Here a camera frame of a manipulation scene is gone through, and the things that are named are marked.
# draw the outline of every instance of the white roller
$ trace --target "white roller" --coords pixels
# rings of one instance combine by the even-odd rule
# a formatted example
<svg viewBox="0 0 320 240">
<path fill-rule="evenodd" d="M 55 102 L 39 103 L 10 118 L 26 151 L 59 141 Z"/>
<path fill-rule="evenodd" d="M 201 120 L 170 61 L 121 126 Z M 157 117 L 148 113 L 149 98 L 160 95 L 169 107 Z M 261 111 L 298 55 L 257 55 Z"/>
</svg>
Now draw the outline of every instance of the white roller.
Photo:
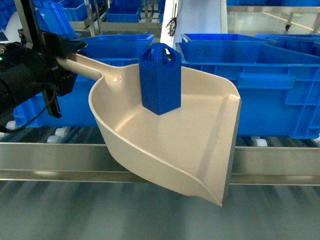
<svg viewBox="0 0 320 240">
<path fill-rule="evenodd" d="M 46 143 L 47 144 L 59 144 L 61 143 L 63 140 L 62 137 L 60 136 L 56 136 L 56 135 L 52 135 L 52 136 L 49 136 L 48 139 L 46 140 Z"/>
</svg>

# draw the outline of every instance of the cable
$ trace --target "cable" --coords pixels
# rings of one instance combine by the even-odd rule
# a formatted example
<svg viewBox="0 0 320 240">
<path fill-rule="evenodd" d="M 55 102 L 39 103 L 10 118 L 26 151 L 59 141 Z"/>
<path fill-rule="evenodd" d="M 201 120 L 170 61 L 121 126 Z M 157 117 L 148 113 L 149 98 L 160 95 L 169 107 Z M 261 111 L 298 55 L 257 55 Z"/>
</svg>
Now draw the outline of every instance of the cable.
<svg viewBox="0 0 320 240">
<path fill-rule="evenodd" d="M 14 133 L 17 133 L 17 132 L 20 132 L 22 131 L 23 129 L 25 129 L 30 123 L 32 123 L 34 120 L 36 120 L 45 110 L 47 110 L 50 105 L 57 99 L 57 91 L 56 91 L 56 86 L 53 85 L 53 84 L 50 84 L 50 83 L 43 83 L 44 85 L 47 85 L 48 87 L 50 87 L 53 91 L 53 96 L 50 100 L 50 102 L 45 105 L 45 107 L 36 115 L 34 116 L 34 118 L 32 118 L 31 120 L 29 120 L 26 124 L 22 125 L 21 127 L 18 127 L 16 129 L 8 129 L 6 128 L 5 126 L 1 126 L 0 125 L 0 132 L 1 133 L 5 133 L 5 134 L 14 134 Z"/>
<path fill-rule="evenodd" d="M 175 17 L 171 18 L 171 20 L 165 26 L 165 28 L 168 30 L 168 34 L 169 34 L 170 37 L 173 37 L 175 35 L 175 33 L 176 33 L 177 20 L 178 20 L 179 14 L 181 13 L 181 9 L 182 9 L 183 4 L 184 4 L 184 0 L 181 0 L 181 7 L 180 7 L 180 10 L 179 10 L 178 14 Z"/>
</svg>

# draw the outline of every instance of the beige dustpan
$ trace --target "beige dustpan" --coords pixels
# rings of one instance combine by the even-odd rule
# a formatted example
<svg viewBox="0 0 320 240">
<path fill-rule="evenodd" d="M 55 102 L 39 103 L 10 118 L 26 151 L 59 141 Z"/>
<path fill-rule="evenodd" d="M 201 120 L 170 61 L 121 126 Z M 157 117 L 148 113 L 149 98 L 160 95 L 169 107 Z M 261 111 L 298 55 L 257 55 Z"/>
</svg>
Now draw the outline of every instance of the beige dustpan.
<svg viewBox="0 0 320 240">
<path fill-rule="evenodd" d="M 241 105 L 229 80 L 183 67 L 181 108 L 156 115 L 142 106 L 137 64 L 113 67 L 80 55 L 74 61 L 59 63 L 97 80 L 89 104 L 116 161 L 152 183 L 222 206 Z"/>
</svg>

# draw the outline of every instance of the blue storage box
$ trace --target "blue storage box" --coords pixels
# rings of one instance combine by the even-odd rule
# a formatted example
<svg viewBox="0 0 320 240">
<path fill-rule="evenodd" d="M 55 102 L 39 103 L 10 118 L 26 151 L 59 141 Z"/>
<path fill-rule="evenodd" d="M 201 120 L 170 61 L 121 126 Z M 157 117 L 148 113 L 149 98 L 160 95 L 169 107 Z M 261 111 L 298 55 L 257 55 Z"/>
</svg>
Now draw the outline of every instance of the blue storage box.
<svg viewBox="0 0 320 240">
<path fill-rule="evenodd" d="M 163 23 L 164 21 L 164 15 L 163 14 L 159 14 L 159 23 Z"/>
<path fill-rule="evenodd" d="M 281 6 L 317 7 L 317 6 L 320 6 L 320 0 L 281 0 Z"/>
<path fill-rule="evenodd" d="M 186 33 L 181 34 L 182 42 L 192 41 L 245 41 L 245 42 L 261 42 L 278 46 L 276 40 L 265 39 L 263 37 L 247 36 L 242 34 L 218 34 L 218 33 Z"/>
<path fill-rule="evenodd" d="M 84 41 L 88 46 L 83 50 L 88 58 L 112 66 L 137 64 L 138 57 L 150 43 L 144 41 Z"/>
<path fill-rule="evenodd" d="M 66 18 L 69 22 L 82 22 L 88 17 L 84 1 L 63 0 L 60 3 L 63 5 Z"/>
<path fill-rule="evenodd" d="M 152 44 L 139 57 L 139 72 L 145 108 L 162 115 L 181 107 L 181 55 L 177 51 L 164 43 Z"/>
<path fill-rule="evenodd" d="M 0 1 L 0 31 L 6 29 L 12 14 L 14 14 L 16 10 L 14 0 Z"/>
<path fill-rule="evenodd" d="M 320 42 L 320 38 L 318 37 L 298 37 L 298 35 L 257 34 L 256 37 L 276 40 L 281 48 L 312 55 L 315 54 L 315 42 Z"/>
<path fill-rule="evenodd" d="M 130 44 L 130 42 L 145 42 L 146 45 L 152 43 L 154 41 L 154 35 L 153 34 L 110 34 L 110 35 L 99 35 L 99 36 L 92 36 L 92 37 L 86 37 L 82 38 L 81 41 L 85 42 L 105 42 L 105 44 L 108 43 L 108 41 L 122 41 L 126 42 L 127 44 Z"/>
<path fill-rule="evenodd" d="M 62 117 L 55 118 L 44 111 L 28 127 L 95 127 L 97 123 L 89 107 L 89 91 L 95 81 L 78 76 L 72 93 L 58 97 Z M 24 125 L 45 107 L 42 93 L 25 101 L 14 109 L 14 118 L 18 127 Z"/>
<path fill-rule="evenodd" d="M 240 0 L 240 5 L 243 6 L 264 6 L 267 0 Z"/>
<path fill-rule="evenodd" d="M 2 4 L 11 6 L 11 11 L 8 11 L 10 14 L 7 15 L 10 15 L 8 17 L 10 19 L 11 15 L 17 10 L 14 0 L 0 1 L 0 7 L 3 6 Z M 67 20 L 63 6 L 60 3 L 35 0 L 34 5 L 37 8 L 36 16 L 41 30 L 61 35 L 65 40 L 72 40 L 78 37 L 78 34 Z"/>
<path fill-rule="evenodd" d="M 165 5 L 166 5 L 166 0 L 159 0 L 158 2 L 159 14 L 163 15 L 165 13 Z"/>
<path fill-rule="evenodd" d="M 114 0 L 116 6 L 141 6 L 142 0 Z"/>
<path fill-rule="evenodd" d="M 239 136 L 314 139 L 320 132 L 320 57 L 261 43 L 177 43 L 182 65 L 232 81 Z"/>
<path fill-rule="evenodd" d="M 138 23 L 141 19 L 141 6 L 116 6 L 112 5 L 106 12 L 108 22 Z"/>
<path fill-rule="evenodd" d="M 226 0 L 227 6 L 239 6 L 240 0 Z"/>
</svg>

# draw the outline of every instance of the blue block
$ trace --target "blue block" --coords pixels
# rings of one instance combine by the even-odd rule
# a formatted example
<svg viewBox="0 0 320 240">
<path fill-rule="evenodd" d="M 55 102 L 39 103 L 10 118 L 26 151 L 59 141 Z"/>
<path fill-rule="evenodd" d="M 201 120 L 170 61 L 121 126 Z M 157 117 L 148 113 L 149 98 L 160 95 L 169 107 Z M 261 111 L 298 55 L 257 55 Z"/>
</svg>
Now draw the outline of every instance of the blue block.
<svg viewBox="0 0 320 240">
<path fill-rule="evenodd" d="M 181 107 L 181 55 L 177 51 L 154 43 L 139 57 L 139 70 L 145 108 L 162 115 Z"/>
<path fill-rule="evenodd" d="M 319 136 L 320 57 L 259 42 L 192 41 L 177 43 L 176 49 L 183 66 L 237 87 L 238 136 Z"/>
</svg>

